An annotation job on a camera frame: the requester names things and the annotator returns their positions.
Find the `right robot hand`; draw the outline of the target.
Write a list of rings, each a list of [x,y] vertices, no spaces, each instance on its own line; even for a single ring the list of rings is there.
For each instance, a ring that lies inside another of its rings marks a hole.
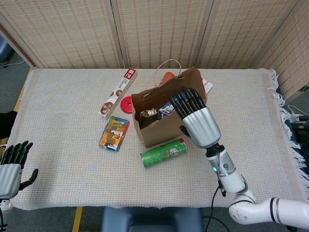
[[[182,87],[179,92],[168,95],[169,102],[182,120],[181,131],[199,148],[209,148],[221,139],[221,131],[202,97],[193,88]]]

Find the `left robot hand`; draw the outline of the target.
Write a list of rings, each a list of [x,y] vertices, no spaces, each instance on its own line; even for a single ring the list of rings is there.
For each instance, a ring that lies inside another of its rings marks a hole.
[[[0,199],[14,198],[19,191],[32,185],[37,176],[38,169],[34,169],[29,180],[22,182],[21,176],[27,160],[29,150],[33,143],[24,141],[16,145],[7,146],[0,159]]]

